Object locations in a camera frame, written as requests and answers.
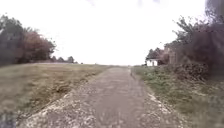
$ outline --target building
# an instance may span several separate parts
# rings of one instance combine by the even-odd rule
[[[146,60],[147,66],[158,66],[158,59],[149,59]]]

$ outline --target grassy field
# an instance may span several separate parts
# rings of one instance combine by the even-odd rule
[[[0,114],[13,112],[16,120],[21,121],[107,68],[76,64],[0,68]]]
[[[224,128],[224,80],[178,80],[163,67],[135,67],[157,98],[171,105],[191,128]]]

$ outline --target sky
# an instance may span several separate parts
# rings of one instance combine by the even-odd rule
[[[143,64],[176,38],[180,15],[203,17],[205,0],[0,0],[0,14],[52,38],[56,57],[85,64]]]

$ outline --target gravel road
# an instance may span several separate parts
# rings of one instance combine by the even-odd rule
[[[182,128],[130,68],[111,68],[25,120],[21,128]]]

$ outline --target paved path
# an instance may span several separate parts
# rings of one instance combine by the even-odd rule
[[[21,128],[181,128],[129,68],[112,68],[73,90]]]

